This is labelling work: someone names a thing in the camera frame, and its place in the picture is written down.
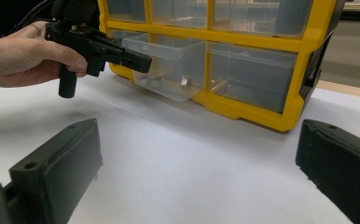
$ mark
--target black sleeve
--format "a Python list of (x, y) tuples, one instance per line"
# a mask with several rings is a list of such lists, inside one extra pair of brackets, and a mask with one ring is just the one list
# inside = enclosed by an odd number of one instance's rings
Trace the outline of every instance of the black sleeve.
[[(0, 37), (8, 35), (12, 27), (43, 0), (0, 0)], [(51, 19), (51, 7), (47, 7), (36, 15), (37, 18)], [(90, 20), (90, 26), (99, 27), (99, 10)]]

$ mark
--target black handheld device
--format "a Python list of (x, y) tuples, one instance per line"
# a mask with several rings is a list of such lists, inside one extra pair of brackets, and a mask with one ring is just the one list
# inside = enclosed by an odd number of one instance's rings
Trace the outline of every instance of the black handheld device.
[[(115, 39), (85, 24), (96, 9), (91, 0), (56, 0), (51, 10), (56, 21), (46, 24), (46, 39), (80, 53), (88, 62), (87, 74), (93, 77), (99, 76), (106, 62), (147, 73), (150, 57), (122, 47)], [(62, 64), (59, 95), (72, 98), (75, 91), (76, 74)]]

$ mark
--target gray wall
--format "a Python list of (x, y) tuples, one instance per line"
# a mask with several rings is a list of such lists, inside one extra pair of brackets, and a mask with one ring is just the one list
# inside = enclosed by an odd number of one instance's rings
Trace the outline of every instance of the gray wall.
[(360, 22), (341, 21), (322, 63), (321, 80), (360, 87)]

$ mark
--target hole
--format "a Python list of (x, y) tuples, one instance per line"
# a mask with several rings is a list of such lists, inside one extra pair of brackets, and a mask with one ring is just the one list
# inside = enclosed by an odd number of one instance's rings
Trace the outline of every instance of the hole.
[(35, 162), (29, 162), (28, 164), (26, 164), (25, 166), (23, 166), (24, 169), (33, 169), (37, 166), (37, 163)]

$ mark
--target finger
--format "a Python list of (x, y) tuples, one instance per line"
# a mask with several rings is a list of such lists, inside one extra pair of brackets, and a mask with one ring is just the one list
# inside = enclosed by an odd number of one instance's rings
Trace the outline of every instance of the finger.
[(32, 57), (37, 57), (40, 60), (48, 59), (63, 63), (77, 71), (87, 71), (88, 63), (82, 55), (52, 41), (40, 41), (39, 47), (35, 48), (32, 54)]

